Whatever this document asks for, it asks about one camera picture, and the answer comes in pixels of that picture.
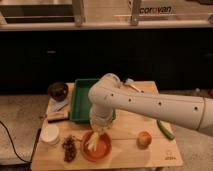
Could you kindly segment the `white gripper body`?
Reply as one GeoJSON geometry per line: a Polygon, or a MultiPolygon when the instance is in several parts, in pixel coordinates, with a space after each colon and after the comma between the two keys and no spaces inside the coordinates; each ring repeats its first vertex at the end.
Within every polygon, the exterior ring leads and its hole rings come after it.
{"type": "Polygon", "coordinates": [[[100,116],[94,113],[89,114],[90,126],[95,133],[102,135],[109,129],[113,122],[113,114],[110,113],[106,116],[100,116]]]}

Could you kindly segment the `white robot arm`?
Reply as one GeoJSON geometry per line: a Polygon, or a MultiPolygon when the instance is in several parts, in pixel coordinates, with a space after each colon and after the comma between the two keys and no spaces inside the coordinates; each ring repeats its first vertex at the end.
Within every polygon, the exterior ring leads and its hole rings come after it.
{"type": "Polygon", "coordinates": [[[113,73],[105,74],[93,84],[88,98],[92,103],[90,120],[99,127],[106,127],[112,120],[112,110],[120,109],[213,137],[213,99],[210,98],[126,91],[113,73]]]}

